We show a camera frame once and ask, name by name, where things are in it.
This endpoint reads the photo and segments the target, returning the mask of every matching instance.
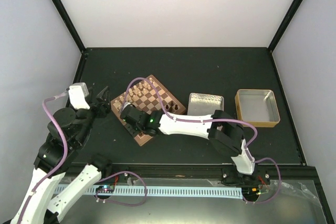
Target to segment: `black tabletop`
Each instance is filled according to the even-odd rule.
[[[189,94],[224,97],[224,110],[236,118],[238,89],[270,89],[281,121],[274,128],[258,128],[249,146],[256,158],[271,157],[279,164],[300,164],[294,130],[266,48],[108,48],[89,49],[81,81],[96,92],[110,87],[111,98],[125,91],[136,77],[153,74],[186,107]],[[245,128],[246,139],[253,132]],[[86,163],[100,153],[114,163],[222,164],[232,163],[200,137],[161,135],[139,146],[113,113],[97,119],[86,146],[75,163]]]

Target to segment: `metal tray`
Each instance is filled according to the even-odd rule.
[[[280,115],[273,91],[240,89],[236,97],[238,119],[256,127],[274,127]]]
[[[215,110],[224,110],[224,98],[220,95],[190,94],[188,115],[210,115]]]

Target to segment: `white wall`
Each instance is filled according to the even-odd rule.
[[[75,75],[80,52],[51,0],[0,1],[0,223],[18,211],[47,136],[41,102]],[[51,104],[55,111],[66,100]]]
[[[267,47],[293,0],[62,0],[87,47]]]
[[[303,0],[274,56],[303,151],[336,220],[335,0]]]

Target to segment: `wooden chessboard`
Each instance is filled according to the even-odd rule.
[[[173,96],[171,92],[169,92],[168,89],[164,85],[162,85],[161,82],[157,80],[157,78],[155,78],[153,75],[150,75],[146,79],[150,80],[150,82],[153,83],[156,89],[158,90],[162,99],[162,103],[167,111],[179,115],[185,113],[186,111],[185,106],[183,106],[182,103],[180,103],[178,99],[176,99],[176,97]],[[126,128],[129,128],[130,126],[126,124],[123,120],[121,120],[119,117],[120,116],[119,111],[121,109],[121,104],[124,100],[124,96],[125,92],[117,96],[115,99],[113,99],[111,101],[111,107],[113,113],[116,115],[119,121]],[[161,109],[161,105],[159,103],[159,99],[155,93],[155,90],[149,84],[147,84],[146,81],[139,82],[129,90],[127,101],[132,103],[136,108],[145,111],[148,114],[151,114],[152,111]],[[145,135],[142,133],[134,137],[134,139],[140,146],[147,143],[151,138],[152,136]]]

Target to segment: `white perforated rail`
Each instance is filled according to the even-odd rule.
[[[55,194],[61,193],[67,185],[59,185]],[[84,195],[95,195],[99,186],[90,187]],[[148,196],[155,197],[205,197],[242,199],[241,188],[230,187],[176,187],[176,186],[148,186]],[[144,196],[143,186],[116,186],[114,192],[98,193],[106,196]]]

